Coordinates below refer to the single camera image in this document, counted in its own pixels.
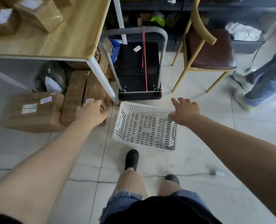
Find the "black shoe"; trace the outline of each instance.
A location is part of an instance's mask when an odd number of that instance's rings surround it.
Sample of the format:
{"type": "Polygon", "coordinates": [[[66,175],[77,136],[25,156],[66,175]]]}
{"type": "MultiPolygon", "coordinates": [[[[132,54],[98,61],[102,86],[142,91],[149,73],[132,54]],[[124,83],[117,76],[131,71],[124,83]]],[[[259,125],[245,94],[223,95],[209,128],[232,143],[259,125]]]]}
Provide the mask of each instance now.
{"type": "Polygon", "coordinates": [[[174,174],[166,175],[165,180],[169,180],[169,181],[175,182],[180,185],[178,177],[176,177],[176,175],[174,175],[174,174]]]}
{"type": "Polygon", "coordinates": [[[132,167],[134,171],[137,169],[139,160],[139,152],[136,149],[128,151],[127,156],[125,157],[125,170],[129,167],[132,167]]]}

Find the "white sneaker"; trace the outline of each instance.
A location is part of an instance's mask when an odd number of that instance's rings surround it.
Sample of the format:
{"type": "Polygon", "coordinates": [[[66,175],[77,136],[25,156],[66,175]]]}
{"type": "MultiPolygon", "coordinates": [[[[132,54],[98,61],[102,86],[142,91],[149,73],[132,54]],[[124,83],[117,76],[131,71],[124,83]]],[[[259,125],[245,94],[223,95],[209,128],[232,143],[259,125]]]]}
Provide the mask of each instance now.
{"type": "Polygon", "coordinates": [[[233,71],[232,77],[233,77],[233,79],[234,79],[235,81],[237,81],[237,82],[239,83],[240,87],[241,87],[244,91],[246,91],[247,93],[248,93],[249,91],[252,90],[252,88],[253,88],[254,85],[251,84],[251,83],[248,83],[248,82],[246,81],[246,77],[245,77],[245,76],[240,75],[239,73],[237,73],[237,71],[233,71]]]}
{"type": "Polygon", "coordinates": [[[245,91],[234,90],[233,98],[241,106],[241,108],[244,109],[246,112],[252,112],[255,110],[255,107],[245,103],[245,101],[244,101],[245,94],[246,94],[245,91]]]}

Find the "hand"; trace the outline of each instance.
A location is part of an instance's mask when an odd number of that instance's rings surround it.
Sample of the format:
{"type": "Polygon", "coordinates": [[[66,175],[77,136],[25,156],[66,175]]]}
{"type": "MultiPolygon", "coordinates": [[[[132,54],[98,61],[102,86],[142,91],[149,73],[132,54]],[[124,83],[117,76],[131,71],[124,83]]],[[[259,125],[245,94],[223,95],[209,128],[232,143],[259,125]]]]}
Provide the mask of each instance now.
{"type": "Polygon", "coordinates": [[[182,97],[177,100],[171,98],[171,101],[175,107],[175,114],[168,115],[168,117],[177,124],[187,126],[187,123],[191,117],[201,115],[199,106],[196,102],[191,103],[189,99],[184,99],[182,97]]]}
{"type": "Polygon", "coordinates": [[[76,111],[76,121],[92,126],[92,128],[101,124],[108,116],[108,112],[101,113],[101,100],[93,100],[82,107],[78,107],[76,111]]]}

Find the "curved chair backrest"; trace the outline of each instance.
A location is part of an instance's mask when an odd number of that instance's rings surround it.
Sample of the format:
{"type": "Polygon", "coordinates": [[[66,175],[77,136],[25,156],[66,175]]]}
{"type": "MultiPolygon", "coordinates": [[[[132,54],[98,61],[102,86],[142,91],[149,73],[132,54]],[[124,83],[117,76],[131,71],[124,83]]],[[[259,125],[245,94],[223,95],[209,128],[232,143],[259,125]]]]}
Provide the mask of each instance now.
{"type": "Polygon", "coordinates": [[[198,5],[201,0],[193,0],[193,6],[191,11],[191,18],[190,21],[193,24],[194,29],[196,30],[197,34],[202,37],[203,40],[205,40],[208,44],[213,45],[217,39],[212,36],[211,33],[205,28],[203,25],[199,12],[198,12],[198,5]]]}

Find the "forearm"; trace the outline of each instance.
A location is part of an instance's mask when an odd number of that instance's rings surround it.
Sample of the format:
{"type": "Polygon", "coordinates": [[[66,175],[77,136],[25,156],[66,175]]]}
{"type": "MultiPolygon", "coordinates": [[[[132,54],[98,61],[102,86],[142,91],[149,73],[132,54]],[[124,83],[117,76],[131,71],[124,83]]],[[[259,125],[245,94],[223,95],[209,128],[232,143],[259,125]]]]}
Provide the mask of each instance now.
{"type": "Polygon", "coordinates": [[[275,145],[202,115],[190,118],[187,127],[276,215],[275,145]]]}
{"type": "Polygon", "coordinates": [[[80,121],[73,122],[61,135],[3,177],[0,213],[27,224],[46,222],[92,128],[80,121]]]}

